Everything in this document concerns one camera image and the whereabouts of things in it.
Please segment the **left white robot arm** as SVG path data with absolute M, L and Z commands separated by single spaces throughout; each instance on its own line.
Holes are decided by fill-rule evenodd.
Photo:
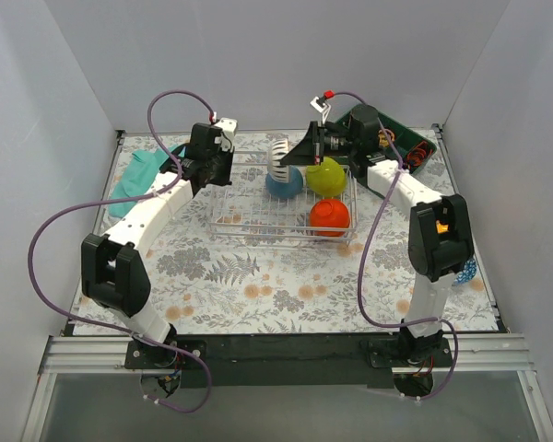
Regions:
M 208 184 L 231 184 L 234 138 L 238 123 L 222 118 L 197 123 L 190 140 L 176 148 L 181 165 L 166 160 L 142 200 L 104 234 L 86 236 L 81 245 L 81 285 L 84 296 L 108 309 L 130 332 L 148 338 L 146 357 L 159 368 L 178 355 L 169 340 L 175 331 L 149 300 L 151 283 L 143 255 L 162 229 Z

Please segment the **lime green bowl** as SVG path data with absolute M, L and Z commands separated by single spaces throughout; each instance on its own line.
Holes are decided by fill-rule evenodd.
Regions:
M 346 172 L 330 157 L 325 157 L 319 165 L 308 166 L 306 181 L 313 192 L 326 198 L 340 195 L 347 184 Z

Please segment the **orange yellow bowl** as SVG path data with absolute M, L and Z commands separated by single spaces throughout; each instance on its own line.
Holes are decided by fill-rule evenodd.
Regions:
M 451 231 L 451 226 L 448 223 L 443 223 L 440 220 L 436 221 L 436 229 L 439 235 L 448 233 Z

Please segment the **blue ceramic bowl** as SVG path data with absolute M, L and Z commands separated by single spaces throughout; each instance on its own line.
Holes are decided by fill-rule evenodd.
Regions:
M 274 198 L 291 199 L 300 194 L 304 187 L 303 176 L 296 167 L 289 168 L 289 182 L 279 182 L 270 175 L 265 176 L 265 186 L 268 193 Z

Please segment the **white striped ceramic bowl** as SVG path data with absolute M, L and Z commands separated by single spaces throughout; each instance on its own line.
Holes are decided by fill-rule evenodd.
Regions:
M 289 167 L 282 165 L 281 160 L 288 153 L 288 139 L 276 140 L 272 147 L 268 150 L 268 173 L 269 176 L 276 182 L 289 182 Z

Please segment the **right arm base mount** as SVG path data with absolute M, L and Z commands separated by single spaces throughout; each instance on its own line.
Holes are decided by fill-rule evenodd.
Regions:
M 438 396 L 452 380 L 459 356 L 454 326 L 447 320 L 431 323 L 417 320 L 417 325 L 429 324 L 440 328 L 417 337 L 402 320 L 399 331 L 364 343 L 369 362 L 375 368 L 417 367 L 409 373 L 392 375 L 398 396 L 413 402 Z

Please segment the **white wire dish rack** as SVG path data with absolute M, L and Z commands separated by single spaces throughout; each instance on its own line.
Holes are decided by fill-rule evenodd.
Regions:
M 268 192 L 265 151 L 238 151 L 231 170 L 231 185 L 213 186 L 208 207 L 208 225 L 216 235 L 249 238 L 256 241 L 349 242 L 358 228 L 357 181 L 344 166 L 347 183 L 336 196 L 348 210 L 349 226 L 314 227 L 310 212 L 322 196 L 304 186 L 290 199 L 279 199 Z M 335 235 L 328 236 L 328 231 Z

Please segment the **blue white patterned bowl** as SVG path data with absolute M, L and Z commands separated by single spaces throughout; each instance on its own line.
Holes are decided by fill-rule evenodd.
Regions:
M 465 262 L 464 268 L 455 276 L 454 285 L 463 285 L 470 282 L 477 274 L 477 261 L 474 257 Z

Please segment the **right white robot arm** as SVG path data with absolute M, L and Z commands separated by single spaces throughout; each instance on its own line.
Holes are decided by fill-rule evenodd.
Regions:
M 403 124 L 369 104 L 356 105 L 336 122 L 328 118 L 327 97 L 316 97 L 311 105 L 319 119 L 296 145 L 273 153 L 271 162 L 280 169 L 309 168 L 342 157 L 354 179 L 408 218 L 407 252 L 416 279 L 400 325 L 410 335 L 399 342 L 398 353 L 406 364 L 419 366 L 432 354 L 428 337 L 441 333 L 453 281 L 474 255 L 465 198 L 434 191 L 416 178 L 436 148 Z

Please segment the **teal cloth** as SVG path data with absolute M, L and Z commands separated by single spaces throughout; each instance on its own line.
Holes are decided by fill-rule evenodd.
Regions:
M 130 162 L 112 191 L 111 199 L 135 197 L 146 193 L 159 173 L 159 168 L 167 159 L 168 156 L 159 148 L 156 151 L 139 149 L 133 152 Z

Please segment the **red orange bowl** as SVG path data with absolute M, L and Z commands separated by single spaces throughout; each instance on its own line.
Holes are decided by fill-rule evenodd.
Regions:
M 309 224 L 316 236 L 343 237 L 350 226 L 350 214 L 341 201 L 322 199 L 312 207 Z

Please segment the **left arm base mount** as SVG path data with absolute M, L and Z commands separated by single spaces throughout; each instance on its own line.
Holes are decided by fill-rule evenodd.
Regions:
M 185 371 L 202 368 L 196 358 L 205 359 L 207 345 L 204 340 L 180 336 L 173 325 L 159 341 L 172 350 L 133 337 L 127 346 L 124 367 L 150 371 L 150 376 L 142 377 L 140 382 L 147 379 L 155 383 L 152 394 L 168 399 L 181 387 Z

